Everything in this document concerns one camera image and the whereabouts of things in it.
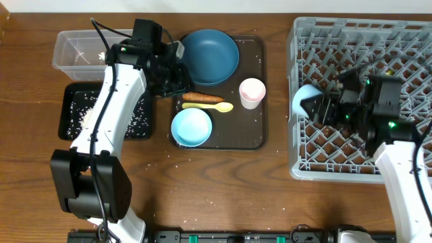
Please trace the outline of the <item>light blue plastic cup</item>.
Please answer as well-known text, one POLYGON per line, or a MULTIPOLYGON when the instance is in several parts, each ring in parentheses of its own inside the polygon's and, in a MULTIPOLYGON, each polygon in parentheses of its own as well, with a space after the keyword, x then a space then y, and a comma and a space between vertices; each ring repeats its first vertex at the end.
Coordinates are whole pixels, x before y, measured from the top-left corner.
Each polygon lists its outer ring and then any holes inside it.
POLYGON ((295 115, 301 115, 305 118, 309 118, 306 110, 301 106, 303 100, 315 97, 317 95, 323 95, 324 92, 314 87, 311 84, 305 84, 298 89, 294 98, 292 99, 292 113, 295 115))

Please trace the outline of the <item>light blue bowl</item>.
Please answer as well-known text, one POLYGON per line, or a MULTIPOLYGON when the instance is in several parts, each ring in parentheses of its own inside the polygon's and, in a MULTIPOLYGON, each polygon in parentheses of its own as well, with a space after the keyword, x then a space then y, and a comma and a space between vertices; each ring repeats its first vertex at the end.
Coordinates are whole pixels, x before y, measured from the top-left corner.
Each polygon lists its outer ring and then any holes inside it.
POLYGON ((180 111, 171 122, 173 139, 184 147, 196 147, 205 143, 213 130, 210 116, 201 109, 188 108, 180 111))

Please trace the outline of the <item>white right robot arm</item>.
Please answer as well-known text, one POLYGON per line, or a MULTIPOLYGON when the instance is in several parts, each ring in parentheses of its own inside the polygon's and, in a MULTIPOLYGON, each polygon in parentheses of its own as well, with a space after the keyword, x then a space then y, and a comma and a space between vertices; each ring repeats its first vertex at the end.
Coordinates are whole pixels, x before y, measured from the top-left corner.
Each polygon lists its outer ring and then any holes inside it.
POLYGON ((400 78, 369 75, 362 83, 359 72, 355 67, 338 76, 338 96, 305 84, 292 99, 292 111, 324 126, 356 132, 383 178, 396 241, 430 242, 431 185, 422 143, 431 126, 420 133, 400 119, 400 78))

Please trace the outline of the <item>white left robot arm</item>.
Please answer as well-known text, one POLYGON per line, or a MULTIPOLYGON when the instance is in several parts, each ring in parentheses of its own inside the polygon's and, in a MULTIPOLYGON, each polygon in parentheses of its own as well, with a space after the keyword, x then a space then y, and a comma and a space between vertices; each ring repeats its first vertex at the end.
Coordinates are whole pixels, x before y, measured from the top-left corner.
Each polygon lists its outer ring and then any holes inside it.
POLYGON ((103 85, 92 113, 69 150, 56 149, 50 161, 60 207, 103 227, 102 242, 142 242, 145 222, 130 206, 132 183, 120 163, 134 108, 146 92, 161 97, 192 88, 180 63, 180 41, 157 49, 120 43, 105 54, 103 85))

